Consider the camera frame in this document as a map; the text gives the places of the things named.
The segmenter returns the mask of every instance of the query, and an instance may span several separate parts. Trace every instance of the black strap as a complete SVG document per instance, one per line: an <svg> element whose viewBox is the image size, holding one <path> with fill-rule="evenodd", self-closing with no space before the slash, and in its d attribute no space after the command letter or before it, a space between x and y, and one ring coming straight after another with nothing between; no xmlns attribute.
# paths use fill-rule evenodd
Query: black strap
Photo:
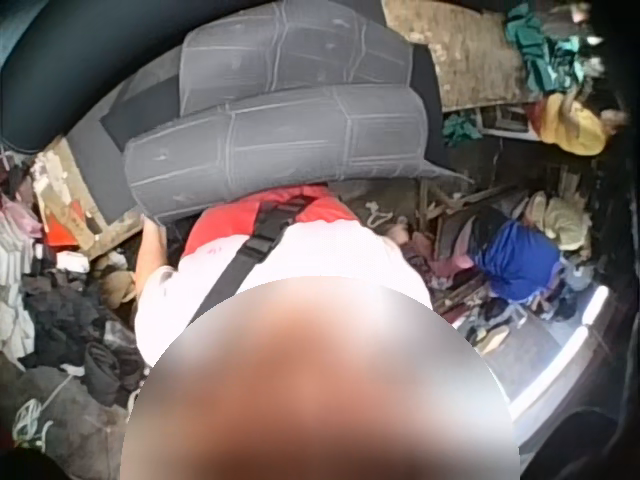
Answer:
<svg viewBox="0 0 640 480"><path fill-rule="evenodd" d="M278 246L285 230L293 225L296 217L315 200L312 197L300 196L279 205L262 203L253 227L253 234L222 272L189 325L213 307L233 297L255 266L264 262Z"/></svg>

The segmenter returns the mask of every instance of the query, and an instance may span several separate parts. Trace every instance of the shoe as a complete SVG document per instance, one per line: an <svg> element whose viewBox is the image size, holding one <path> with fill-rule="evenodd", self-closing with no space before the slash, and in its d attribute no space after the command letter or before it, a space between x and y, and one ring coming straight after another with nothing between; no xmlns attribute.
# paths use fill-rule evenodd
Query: shoe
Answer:
<svg viewBox="0 0 640 480"><path fill-rule="evenodd" d="M498 348L509 336L510 330L507 325L495 328L476 344L476 350L480 355L486 355Z"/></svg>

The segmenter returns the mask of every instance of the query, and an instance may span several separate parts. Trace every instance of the blue shirt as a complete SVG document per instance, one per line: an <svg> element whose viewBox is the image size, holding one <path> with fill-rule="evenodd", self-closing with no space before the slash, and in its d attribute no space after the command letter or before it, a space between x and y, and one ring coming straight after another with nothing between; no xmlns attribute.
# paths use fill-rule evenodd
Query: blue shirt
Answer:
<svg viewBox="0 0 640 480"><path fill-rule="evenodd" d="M542 232L509 220L473 261L496 295L520 303L550 286L560 250Z"/></svg>

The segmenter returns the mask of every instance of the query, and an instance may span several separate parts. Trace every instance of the green cloth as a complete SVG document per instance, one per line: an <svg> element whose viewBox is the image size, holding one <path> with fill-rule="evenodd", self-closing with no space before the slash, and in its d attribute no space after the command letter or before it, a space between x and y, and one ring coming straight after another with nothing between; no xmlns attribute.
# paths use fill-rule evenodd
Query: green cloth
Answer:
<svg viewBox="0 0 640 480"><path fill-rule="evenodd" d="M522 55L527 69L527 86L534 93L566 92L584 80L577 36L554 41L542 33L540 20L523 3L507 14L507 41Z"/></svg>
<svg viewBox="0 0 640 480"><path fill-rule="evenodd" d="M469 115L452 113L445 121L442 133L447 147L455 147L469 140L478 140L482 134L478 131Z"/></svg>

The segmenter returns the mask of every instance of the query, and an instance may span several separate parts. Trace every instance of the white shirt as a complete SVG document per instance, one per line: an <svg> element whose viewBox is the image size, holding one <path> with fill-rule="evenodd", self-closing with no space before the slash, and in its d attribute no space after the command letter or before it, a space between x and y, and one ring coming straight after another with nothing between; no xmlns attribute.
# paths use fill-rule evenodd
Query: white shirt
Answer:
<svg viewBox="0 0 640 480"><path fill-rule="evenodd" d="M187 328L205 296L249 237L234 235L199 248L178 270L162 267L151 275L135 319L138 347L153 366ZM347 277L374 282L431 308L420 275L397 245L357 221L298 223L287 229L271 255L245 279L239 292L295 277Z"/></svg>

